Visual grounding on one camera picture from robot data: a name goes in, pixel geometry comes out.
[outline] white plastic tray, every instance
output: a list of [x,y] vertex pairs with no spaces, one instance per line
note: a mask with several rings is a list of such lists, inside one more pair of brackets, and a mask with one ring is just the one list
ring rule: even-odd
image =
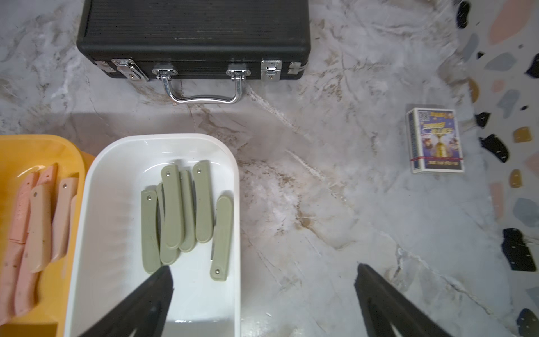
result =
[[234,228],[225,282],[210,278],[211,242],[171,265],[174,294],[163,336],[240,337],[239,174],[230,150],[203,134],[132,136],[95,159],[86,178],[64,336],[83,333],[149,276],[142,267],[140,192],[160,183],[163,166],[211,162],[213,206],[234,196]]

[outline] pink knife handle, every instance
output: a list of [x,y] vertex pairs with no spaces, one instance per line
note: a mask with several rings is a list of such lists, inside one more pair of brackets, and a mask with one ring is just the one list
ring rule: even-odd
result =
[[56,183],[56,172],[58,171],[58,164],[54,163],[47,167],[39,177],[36,186],[43,184],[50,184],[54,188]]
[[39,273],[32,273],[28,268],[28,245],[25,245],[15,289],[15,315],[17,317],[24,316],[36,305],[34,293],[38,276]]
[[0,274],[0,325],[7,323],[15,314],[13,301],[23,251],[23,244],[8,242]]
[[39,173],[29,173],[19,187],[15,204],[15,214],[9,231],[9,241],[25,243],[30,221],[30,191],[36,186]]

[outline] white marble surface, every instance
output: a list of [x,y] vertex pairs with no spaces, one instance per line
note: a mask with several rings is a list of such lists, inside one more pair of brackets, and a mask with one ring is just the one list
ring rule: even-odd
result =
[[[365,336],[359,262],[453,336],[516,334],[449,0],[312,0],[303,78],[249,82],[230,106],[173,106],[157,81],[108,78],[74,45],[81,8],[0,4],[0,133],[94,155],[137,134],[225,142],[241,175],[243,336]],[[406,104],[457,109],[465,174],[410,173]]]

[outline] chrome handle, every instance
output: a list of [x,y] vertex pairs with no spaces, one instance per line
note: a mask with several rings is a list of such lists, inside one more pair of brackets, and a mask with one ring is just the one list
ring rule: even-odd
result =
[[177,70],[171,65],[159,65],[152,71],[157,76],[158,80],[163,82],[163,87],[168,97],[175,103],[213,103],[213,104],[232,104],[239,101],[243,93],[243,80],[251,74],[245,64],[230,64],[226,74],[234,81],[236,92],[233,97],[223,97],[216,95],[197,95],[186,98],[178,98],[174,93],[172,84],[170,83],[171,76],[178,75]]

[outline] qr code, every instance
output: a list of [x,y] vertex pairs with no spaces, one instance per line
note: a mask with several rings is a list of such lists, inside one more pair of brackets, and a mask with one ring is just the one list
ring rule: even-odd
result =
[[430,119],[430,112],[425,110],[419,110],[419,121],[420,122],[428,122]]

